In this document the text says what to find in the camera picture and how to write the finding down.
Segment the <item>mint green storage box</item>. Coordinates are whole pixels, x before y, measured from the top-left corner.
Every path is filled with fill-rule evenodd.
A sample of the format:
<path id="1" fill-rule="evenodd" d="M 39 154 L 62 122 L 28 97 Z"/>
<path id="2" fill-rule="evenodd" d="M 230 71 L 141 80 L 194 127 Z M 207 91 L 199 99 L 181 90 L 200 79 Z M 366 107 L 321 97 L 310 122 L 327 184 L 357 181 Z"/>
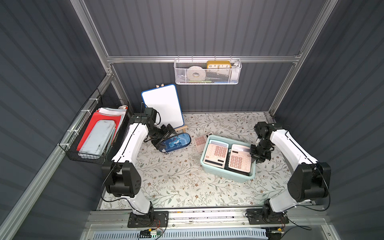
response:
<path id="1" fill-rule="evenodd" d="M 207 165 L 207 164 L 203 163 L 203 157 L 205 155 L 205 152 L 206 152 L 206 149 L 208 147 L 208 144 L 209 144 L 210 140 L 223 141 L 223 142 L 226 142 L 226 143 L 229 144 L 229 146 L 228 146 L 229 151 L 228 151 L 228 155 L 227 155 L 227 162 L 226 162 L 226 165 L 225 165 L 224 169 L 213 167 L 213 166 L 210 166 L 210 165 Z M 240 172 L 240 171 L 235 171 L 235 170 L 229 169 L 229 158 L 230 158 L 230 152 L 231 152 L 231 148 L 232 148 L 233 144 L 251 147 L 251 145 L 248 144 L 248 143 L 244 143 L 244 142 L 240 142 L 240 141 L 235 141 L 235 140 L 231 140 L 231 139 L 220 137 L 220 136 L 216 136 L 216 135 L 209 136 L 208 139 L 207 139 L 207 143 L 205 145 L 205 148 L 203 150 L 202 157 L 201 157 L 201 165 L 202 165 L 203 169 L 207 173 L 214 174 L 214 175 L 226 178 L 226 179 L 234 180 L 234 181 L 239 182 L 239 183 L 244 183 L 244 182 L 246 182 L 248 180 L 252 180 L 255 177 L 255 174 L 256 174 L 256 163 L 251 163 L 251 171 L 248 174 Z"/>

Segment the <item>small pink calculator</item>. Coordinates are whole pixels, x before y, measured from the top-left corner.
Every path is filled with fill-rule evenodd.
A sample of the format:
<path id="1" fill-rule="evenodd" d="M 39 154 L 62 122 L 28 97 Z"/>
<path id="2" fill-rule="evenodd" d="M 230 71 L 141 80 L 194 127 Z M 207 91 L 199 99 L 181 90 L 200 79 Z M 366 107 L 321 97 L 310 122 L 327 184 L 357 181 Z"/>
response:
<path id="1" fill-rule="evenodd" d="M 204 148 L 210 134 L 205 134 L 194 138 L 194 142 L 197 148 Z"/>

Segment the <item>teal calculator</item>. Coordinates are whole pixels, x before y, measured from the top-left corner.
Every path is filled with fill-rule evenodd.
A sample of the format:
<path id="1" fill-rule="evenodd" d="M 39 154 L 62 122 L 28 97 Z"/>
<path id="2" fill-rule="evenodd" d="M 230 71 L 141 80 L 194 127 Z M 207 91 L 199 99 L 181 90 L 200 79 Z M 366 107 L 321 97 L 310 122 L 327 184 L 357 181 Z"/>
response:
<path id="1" fill-rule="evenodd" d="M 228 143 L 223 142 L 223 141 L 218 141 L 218 140 L 210 140 L 209 143 L 210 144 L 215 144 L 215 145 L 220 145 L 220 146 L 226 146 L 226 147 L 229 146 Z"/>

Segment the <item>pink calculator back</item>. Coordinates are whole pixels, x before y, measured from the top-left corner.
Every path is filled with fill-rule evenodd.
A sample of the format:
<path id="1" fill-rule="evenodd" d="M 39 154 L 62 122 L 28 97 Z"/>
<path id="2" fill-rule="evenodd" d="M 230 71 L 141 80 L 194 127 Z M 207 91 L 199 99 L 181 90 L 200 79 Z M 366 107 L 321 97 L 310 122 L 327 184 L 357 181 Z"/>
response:
<path id="1" fill-rule="evenodd" d="M 228 145 L 209 143 L 203 157 L 203 163 L 224 169 L 227 162 Z"/>

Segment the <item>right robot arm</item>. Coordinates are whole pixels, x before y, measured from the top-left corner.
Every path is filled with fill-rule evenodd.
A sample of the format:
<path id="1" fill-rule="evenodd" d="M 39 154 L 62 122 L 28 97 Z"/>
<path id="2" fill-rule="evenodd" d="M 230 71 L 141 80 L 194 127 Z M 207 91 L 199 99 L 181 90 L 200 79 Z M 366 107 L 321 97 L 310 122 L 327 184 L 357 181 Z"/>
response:
<path id="1" fill-rule="evenodd" d="M 330 197 L 331 167 L 312 157 L 281 124 L 258 122 L 254 126 L 258 139 L 251 145 L 252 162 L 263 163 L 272 158 L 272 151 L 278 148 L 286 158 L 293 172 L 287 188 L 271 199 L 265 200 L 261 219 L 266 224 L 285 224 L 285 212 L 305 202 Z"/>

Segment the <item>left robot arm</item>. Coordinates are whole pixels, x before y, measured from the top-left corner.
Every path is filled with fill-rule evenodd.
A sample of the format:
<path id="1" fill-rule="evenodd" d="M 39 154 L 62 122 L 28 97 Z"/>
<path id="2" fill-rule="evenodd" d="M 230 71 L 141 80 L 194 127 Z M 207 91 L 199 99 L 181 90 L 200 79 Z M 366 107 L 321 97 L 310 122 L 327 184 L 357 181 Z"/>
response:
<path id="1" fill-rule="evenodd" d="M 162 222 L 154 212 L 153 203 L 141 191 L 142 177 L 136 168 L 139 150 L 145 141 L 150 140 L 160 152 L 166 149 L 165 141 L 176 131 L 172 125 L 156 124 L 156 116 L 136 115 L 129 120 L 124 140 L 109 162 L 102 165 L 104 181 L 102 187 L 115 197 L 103 202 L 127 202 L 131 208 L 129 228 L 152 227 Z"/>

